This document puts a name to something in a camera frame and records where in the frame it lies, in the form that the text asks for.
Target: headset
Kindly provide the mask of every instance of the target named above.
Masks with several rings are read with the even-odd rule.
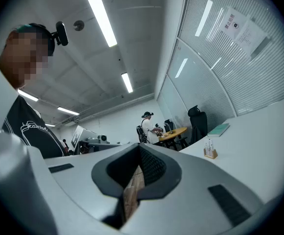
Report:
[[[18,32],[30,32],[36,31],[38,29],[41,33],[45,34],[48,38],[48,56],[52,56],[55,50],[55,39],[57,45],[66,46],[68,44],[68,37],[65,29],[65,25],[62,21],[56,23],[56,30],[53,33],[50,33],[46,27],[42,24],[29,23],[21,26],[17,29]]]

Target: wooden table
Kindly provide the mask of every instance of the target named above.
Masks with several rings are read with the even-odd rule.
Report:
[[[180,136],[182,133],[186,132],[187,127],[181,127],[181,128],[175,129],[173,131],[175,131],[175,133],[170,134],[170,132],[167,132],[169,134],[167,136],[160,137],[159,141],[165,143],[167,146],[173,146],[175,148],[175,150],[177,151],[176,144],[175,144],[175,138],[177,136]]]

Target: fluorescent light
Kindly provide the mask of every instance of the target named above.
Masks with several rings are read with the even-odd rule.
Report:
[[[124,83],[127,86],[128,92],[131,93],[133,91],[133,89],[132,89],[132,86],[131,86],[128,74],[127,73],[123,73],[121,75],[122,75]]]
[[[18,89],[18,93],[19,93],[20,95],[23,95],[23,96],[27,97],[27,98],[30,98],[30,99],[33,100],[33,101],[38,101],[38,100],[39,100],[37,97],[31,96],[30,94],[25,93],[25,92],[23,92],[23,91],[21,91],[21,90],[19,90],[19,89]]]
[[[211,0],[208,0],[208,1],[207,1],[207,4],[206,4],[205,10],[204,10],[204,13],[202,14],[202,17],[201,17],[201,19],[200,19],[200,23],[199,23],[198,28],[197,28],[197,31],[196,31],[196,33],[195,33],[195,36],[196,36],[196,37],[199,37],[199,35],[200,35],[202,29],[204,28],[205,22],[206,22],[206,20],[207,20],[207,18],[208,18],[208,15],[209,15],[210,10],[211,10],[212,3],[213,3],[213,2],[212,2]]]
[[[77,112],[73,112],[73,111],[64,109],[64,108],[62,108],[62,107],[58,107],[57,109],[60,110],[60,111],[63,111],[63,112],[67,112],[67,113],[73,114],[73,115],[78,115],[78,114],[79,114],[79,113],[77,113]]]
[[[88,0],[109,47],[117,44],[102,0]]]
[[[187,61],[187,58],[185,58],[185,59],[183,60],[183,62],[182,62],[182,64],[181,64],[181,66],[180,66],[180,68],[179,68],[179,70],[178,70],[178,72],[177,72],[175,78],[178,78],[178,77],[180,76],[180,73],[181,73],[181,71],[183,70],[184,65],[186,64],[186,61]]]
[[[221,60],[221,58],[218,59],[218,61],[215,62],[215,64],[211,67],[211,69],[214,68],[214,66],[216,66],[216,64]]]

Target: white shirt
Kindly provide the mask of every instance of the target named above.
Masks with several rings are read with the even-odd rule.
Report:
[[[63,148],[65,149],[65,148],[66,148],[66,145],[65,145],[64,141],[61,141],[60,139],[58,139],[58,140],[59,140],[59,142],[62,144]]]
[[[147,141],[150,143],[157,143],[159,142],[159,137],[157,136],[157,134],[155,133],[155,131],[153,131],[153,129],[155,128],[152,124],[152,122],[149,119],[144,119],[143,123],[141,124],[142,129],[145,133],[145,135],[147,136]]]

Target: chair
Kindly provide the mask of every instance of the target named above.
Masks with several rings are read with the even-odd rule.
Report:
[[[197,105],[189,109],[187,115],[190,117],[192,125],[191,145],[207,135],[207,115],[205,112],[201,112]]]
[[[171,122],[170,119],[166,120],[165,123],[167,123],[169,125],[169,126],[165,125],[166,132],[170,132],[170,130],[174,130],[173,122]],[[182,149],[184,149],[185,147],[188,146],[187,142],[185,141],[186,139],[187,139],[187,137],[179,138],[178,140],[175,141],[175,143],[180,144],[182,146]]]
[[[166,132],[170,132],[174,129],[173,122],[171,122],[170,119],[166,120],[165,123],[169,125],[169,126],[165,125]]]

